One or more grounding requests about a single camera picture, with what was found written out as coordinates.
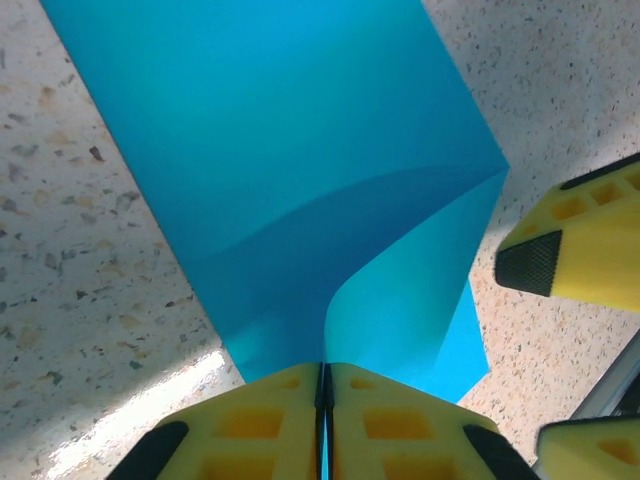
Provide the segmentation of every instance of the black rubber pad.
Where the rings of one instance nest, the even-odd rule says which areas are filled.
[[[325,418],[325,392],[324,392],[324,364],[318,366],[318,379],[316,381],[316,478],[322,478],[322,454],[324,448],[324,418]]]
[[[187,433],[189,427],[184,422],[167,423],[147,432],[107,480],[155,480]]]
[[[333,375],[331,364],[324,365],[324,408],[327,422],[327,460],[329,464],[329,480],[333,480],[333,407],[335,397],[333,392]]]
[[[539,480],[529,464],[499,433],[479,425],[466,425],[464,433],[496,480]]]
[[[595,180],[596,178],[603,177],[617,170],[620,170],[621,168],[633,165],[636,162],[640,162],[640,153],[633,154],[630,157],[623,158],[621,160],[618,160],[617,162],[613,162],[612,164],[594,170],[593,172],[585,173],[584,175],[573,178],[568,182],[563,183],[560,187],[560,190],[571,190],[572,188],[579,187],[580,185],[590,182],[591,180]]]
[[[558,264],[562,230],[499,251],[495,277],[499,285],[548,297]]]

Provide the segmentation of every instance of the speckled floor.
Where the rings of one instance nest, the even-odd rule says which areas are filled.
[[[636,2],[426,2],[512,171],[471,274],[492,372],[462,404],[533,458],[640,315],[494,285],[547,188],[640,150]],[[0,474],[102,478],[241,382],[36,0],[0,2]]]

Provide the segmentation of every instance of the blue plastic sheet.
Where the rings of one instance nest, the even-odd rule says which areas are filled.
[[[465,282],[507,165],[419,0],[42,3],[246,380],[487,371]]]

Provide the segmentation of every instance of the floor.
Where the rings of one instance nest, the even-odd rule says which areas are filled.
[[[529,460],[640,315],[497,287],[563,179],[640,150],[632,0],[427,0],[512,170],[471,279],[491,373],[461,402]],[[0,3],[0,475],[102,478],[167,413],[242,382],[36,0]]]

